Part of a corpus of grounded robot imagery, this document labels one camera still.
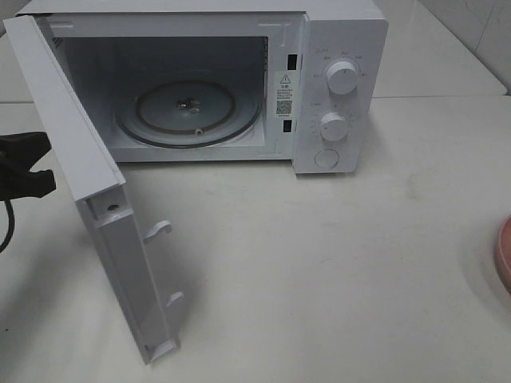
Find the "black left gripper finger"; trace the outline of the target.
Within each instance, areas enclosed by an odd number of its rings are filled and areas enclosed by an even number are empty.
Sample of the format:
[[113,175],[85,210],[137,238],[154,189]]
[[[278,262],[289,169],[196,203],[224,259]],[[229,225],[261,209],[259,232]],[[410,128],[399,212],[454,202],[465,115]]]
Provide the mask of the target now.
[[1,201],[42,198],[56,189],[52,170],[12,172],[1,170]]
[[51,149],[45,132],[24,132],[1,136],[1,166],[30,170]]

